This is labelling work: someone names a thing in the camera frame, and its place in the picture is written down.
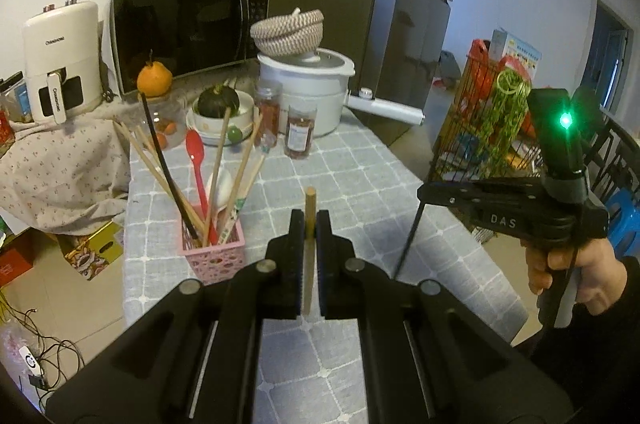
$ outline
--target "black chopstick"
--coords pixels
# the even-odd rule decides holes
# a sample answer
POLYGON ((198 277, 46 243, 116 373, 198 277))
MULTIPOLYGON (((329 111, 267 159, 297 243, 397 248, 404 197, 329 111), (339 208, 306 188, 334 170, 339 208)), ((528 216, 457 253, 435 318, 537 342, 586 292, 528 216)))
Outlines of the black chopstick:
POLYGON ((171 190, 171 195, 174 198, 175 205, 178 206, 178 211, 180 211, 180 216, 182 217, 182 221, 184 225, 187 227, 187 231, 189 232, 191 238, 195 241, 198 240, 198 232, 196 228, 193 227, 191 221, 189 220, 189 216, 187 215, 187 211, 184 209, 182 202, 180 202, 180 197, 178 197, 178 191, 175 188, 174 180, 171 178, 171 174, 169 173, 169 168, 166 165, 166 161, 164 160, 164 154, 162 153, 162 148, 160 148, 160 143, 158 143, 158 137, 156 136, 156 128, 154 127, 154 121, 151 118, 151 112, 149 112, 149 105, 146 102, 146 96, 144 93, 140 93, 140 97, 142 98, 142 106, 145 108, 146 115, 146 124, 149 126, 149 133, 151 133, 151 139, 154 141, 154 148, 156 149, 156 154, 158 155, 158 160, 160 162, 160 168, 162 168, 162 173, 164 174, 164 178, 166 179, 166 183, 171 190))

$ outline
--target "microwave control panel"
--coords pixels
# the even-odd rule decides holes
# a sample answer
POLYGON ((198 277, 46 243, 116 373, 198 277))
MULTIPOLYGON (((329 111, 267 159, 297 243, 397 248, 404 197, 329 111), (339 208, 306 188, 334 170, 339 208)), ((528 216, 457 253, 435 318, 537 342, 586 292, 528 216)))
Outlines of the microwave control panel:
MULTIPOLYGON (((269 0, 249 0, 249 26, 267 17, 269 0)), ((258 56, 258 48, 255 46, 253 38, 248 37, 246 44, 246 57, 255 58, 258 56)))

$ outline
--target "green pumpkin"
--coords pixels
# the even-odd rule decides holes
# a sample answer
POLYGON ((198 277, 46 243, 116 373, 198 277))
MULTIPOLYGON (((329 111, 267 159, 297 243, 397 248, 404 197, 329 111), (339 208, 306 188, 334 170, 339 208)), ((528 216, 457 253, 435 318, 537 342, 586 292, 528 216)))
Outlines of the green pumpkin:
POLYGON ((198 98, 198 114, 213 119, 225 117, 226 108, 231 108, 231 117, 238 114, 240 98, 233 88, 226 85, 215 85, 206 89, 198 98))

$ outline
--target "white air fryer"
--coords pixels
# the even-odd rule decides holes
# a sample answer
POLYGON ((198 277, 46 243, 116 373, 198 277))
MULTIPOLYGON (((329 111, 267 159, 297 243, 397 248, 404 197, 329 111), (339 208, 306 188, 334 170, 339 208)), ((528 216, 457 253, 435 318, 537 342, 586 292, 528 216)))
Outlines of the white air fryer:
POLYGON ((102 101, 98 5, 68 0, 47 6, 22 28, 25 81, 33 120, 64 123, 102 101))

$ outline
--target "doorway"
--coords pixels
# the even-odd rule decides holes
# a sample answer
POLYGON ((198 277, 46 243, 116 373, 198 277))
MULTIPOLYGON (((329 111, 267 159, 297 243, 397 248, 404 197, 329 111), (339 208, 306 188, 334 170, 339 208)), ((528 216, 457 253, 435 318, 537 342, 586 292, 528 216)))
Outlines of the doorway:
POLYGON ((582 86, 595 90, 600 105, 615 113, 626 78, 630 30, 599 0, 582 86))

